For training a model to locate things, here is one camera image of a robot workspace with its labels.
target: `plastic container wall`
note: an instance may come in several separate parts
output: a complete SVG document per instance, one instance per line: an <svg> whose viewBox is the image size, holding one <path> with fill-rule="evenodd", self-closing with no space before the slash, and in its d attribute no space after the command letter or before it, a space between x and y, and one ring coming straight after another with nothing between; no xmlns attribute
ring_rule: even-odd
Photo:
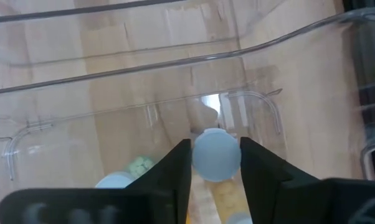
<svg viewBox="0 0 375 224"><path fill-rule="evenodd" d="M62 1L0 3L0 88L238 50L282 2Z"/></svg>
<svg viewBox="0 0 375 224"><path fill-rule="evenodd" d="M0 199L94 187L207 128L248 136L318 178L364 178L363 149L374 143L352 53L371 26L375 9L365 9L248 49L2 89ZM243 192L239 174L232 181ZM214 189L194 173L192 223L227 219Z"/></svg>

